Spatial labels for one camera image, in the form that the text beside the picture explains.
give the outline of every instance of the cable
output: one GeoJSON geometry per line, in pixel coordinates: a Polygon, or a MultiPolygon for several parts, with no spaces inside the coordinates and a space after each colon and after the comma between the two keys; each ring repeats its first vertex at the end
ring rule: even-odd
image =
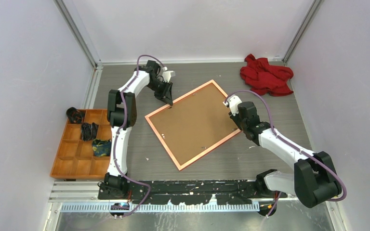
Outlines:
{"type": "Polygon", "coordinates": [[[277,205],[277,202],[278,202],[278,200],[279,200],[280,196],[281,196],[281,192],[278,192],[278,195],[277,195],[277,197],[276,197],[275,203],[273,204],[273,206],[272,206],[272,208],[270,209],[270,211],[269,211],[269,212],[266,214],[266,216],[263,218],[262,222],[260,222],[259,230],[262,230],[262,226],[263,226],[263,224],[264,224],[264,221],[265,221],[266,219],[269,219],[269,215],[270,215],[270,214],[272,214],[273,209],[275,209],[275,207],[276,207],[276,205],[277,205]]]}
{"type": "Polygon", "coordinates": [[[325,164],[323,164],[319,160],[315,159],[311,154],[308,154],[307,152],[302,151],[299,147],[297,147],[296,145],[292,144],[291,142],[287,141],[286,139],[284,139],[283,137],[281,137],[281,136],[279,136],[277,134],[277,132],[276,132],[276,130],[274,128],[273,118],[272,118],[272,115],[270,113],[269,105],[267,105],[266,101],[264,101],[264,99],[259,94],[257,94],[254,91],[251,91],[251,90],[238,90],[238,91],[233,92],[229,96],[227,96],[226,99],[225,99],[225,102],[232,95],[234,95],[234,94],[236,94],[238,92],[250,92],[250,93],[254,94],[255,96],[257,96],[263,102],[264,106],[266,107],[267,114],[269,115],[270,128],[271,128],[273,134],[276,136],[276,138],[280,139],[281,141],[283,141],[285,144],[287,144],[288,146],[290,146],[294,150],[298,151],[299,153],[307,156],[308,158],[310,158],[311,160],[313,160],[314,162],[316,162],[318,165],[320,165],[323,169],[325,169],[328,173],[330,173],[338,181],[338,183],[341,185],[341,187],[343,189],[343,194],[342,194],[342,196],[340,198],[329,199],[329,201],[334,201],[334,202],[342,201],[343,199],[345,199],[347,197],[347,188],[344,185],[344,182],[340,179],[340,177],[334,171],[332,171],[329,167],[327,167],[325,164]]]}
{"type": "Polygon", "coordinates": [[[135,74],[135,77],[132,78],[132,80],[124,87],[123,90],[120,91],[120,95],[121,95],[121,99],[122,99],[122,104],[124,106],[124,122],[122,123],[122,125],[117,129],[117,132],[116,132],[116,138],[114,139],[114,148],[113,148],[113,159],[114,159],[114,164],[116,165],[116,168],[117,168],[117,171],[127,180],[131,181],[131,182],[134,182],[136,184],[139,184],[139,185],[143,185],[143,186],[146,186],[148,187],[148,190],[147,190],[147,193],[145,194],[144,198],[140,201],[140,203],[133,209],[131,210],[130,212],[124,214],[121,218],[124,218],[124,217],[127,217],[129,215],[131,215],[135,210],[137,210],[140,205],[142,205],[144,203],[144,201],[147,199],[149,193],[151,192],[151,186],[149,184],[145,184],[145,183],[142,183],[142,182],[139,182],[139,181],[136,181],[136,180],[133,180],[131,178],[129,178],[128,176],[126,176],[122,171],[121,169],[119,168],[119,165],[117,164],[117,159],[116,159],[116,144],[117,144],[117,139],[119,137],[119,133],[120,133],[120,130],[121,128],[125,127],[125,125],[127,124],[127,104],[125,102],[125,98],[124,98],[124,91],[128,89],[128,87],[138,78],[138,74],[140,72],[140,58],[141,57],[150,57],[150,58],[153,58],[155,59],[157,62],[159,62],[161,64],[162,67],[165,67],[165,65],[160,61],[158,60],[157,58],[155,58],[154,56],[151,56],[151,55],[147,55],[147,54],[142,54],[140,56],[138,56],[138,59],[137,59],[137,72],[135,74]]]}

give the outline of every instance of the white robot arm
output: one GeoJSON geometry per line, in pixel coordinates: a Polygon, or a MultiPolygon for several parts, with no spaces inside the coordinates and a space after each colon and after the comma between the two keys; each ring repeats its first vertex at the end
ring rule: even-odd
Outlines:
{"type": "Polygon", "coordinates": [[[302,154],[310,154],[335,173],[334,164],[327,153],[314,153],[305,149],[280,134],[277,129],[271,128],[269,123],[261,122],[253,102],[242,102],[238,96],[233,95],[224,104],[230,108],[230,118],[248,140],[270,150],[294,170],[294,174],[286,174],[271,169],[257,175],[256,181],[262,191],[296,195],[307,207],[314,207],[341,193],[341,185],[337,180],[302,154]]]}
{"type": "MultiPolygon", "coordinates": [[[[138,96],[144,87],[149,87],[154,91],[154,96],[157,99],[172,105],[172,83],[170,83],[170,79],[175,76],[175,72],[168,71],[166,67],[162,68],[161,75],[159,75],[160,71],[161,67],[155,61],[150,60],[145,66],[139,67],[138,76],[136,76],[136,70],[134,70],[132,77],[124,86],[118,90],[111,90],[108,94],[107,119],[111,125],[111,150],[114,150],[115,146],[115,159],[117,159],[117,164],[124,174],[127,173],[126,159],[128,138],[137,117],[135,97],[138,96]],[[122,103],[120,95],[122,90],[124,90],[128,119],[127,125],[119,131],[118,140],[115,140],[117,130],[122,126],[125,117],[124,109],[117,107],[117,104],[122,103]]],[[[111,176],[120,176],[120,173],[117,171],[115,166],[113,156],[110,158],[110,164],[108,165],[107,171],[111,176]]]]}

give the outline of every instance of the red towel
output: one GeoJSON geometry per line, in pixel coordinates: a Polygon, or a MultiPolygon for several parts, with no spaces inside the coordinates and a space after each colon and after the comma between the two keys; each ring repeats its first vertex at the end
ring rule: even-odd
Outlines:
{"type": "Polygon", "coordinates": [[[270,65],[266,58],[256,59],[252,54],[245,58],[248,63],[240,69],[240,77],[251,90],[264,95],[284,96],[293,93],[287,86],[287,80],[293,77],[293,71],[284,66],[270,65]]]}

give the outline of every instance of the gray table surface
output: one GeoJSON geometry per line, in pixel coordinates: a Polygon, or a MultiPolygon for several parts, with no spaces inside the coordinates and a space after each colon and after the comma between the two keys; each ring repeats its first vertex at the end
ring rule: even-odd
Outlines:
{"type": "MultiPolygon", "coordinates": [[[[174,99],[214,79],[228,94],[248,90],[239,76],[246,63],[168,64],[174,70],[172,97],[174,99]]],[[[104,66],[94,108],[107,108],[107,96],[117,90],[132,76],[134,65],[104,66]]],[[[239,93],[242,101],[252,101],[262,121],[268,116],[262,102],[249,93],[239,93]]],[[[283,97],[265,95],[276,128],[286,137],[310,148],[307,133],[294,94],[283,97]]],[[[144,88],[136,96],[138,118],[129,139],[127,151],[128,174],[136,180],[207,180],[207,179],[255,179],[256,175],[271,168],[286,173],[292,170],[270,151],[257,147],[238,134],[200,160],[182,171],[173,164],[162,144],[148,125],[144,116],[164,105],[154,98],[154,93],[144,88]]]]}

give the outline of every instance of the white wall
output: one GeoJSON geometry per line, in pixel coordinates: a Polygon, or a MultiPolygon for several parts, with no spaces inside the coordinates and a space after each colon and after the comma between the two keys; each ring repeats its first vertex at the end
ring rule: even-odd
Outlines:
{"type": "Polygon", "coordinates": [[[91,76],[52,0],[0,0],[0,231],[42,228],[65,111],[91,76]]]}
{"type": "Polygon", "coordinates": [[[282,58],[313,2],[68,1],[106,63],[132,62],[144,53],[165,61],[243,60],[249,53],[282,58]]]}
{"type": "Polygon", "coordinates": [[[288,65],[312,145],[348,187],[350,230],[370,230],[370,1],[325,1],[288,65]]]}

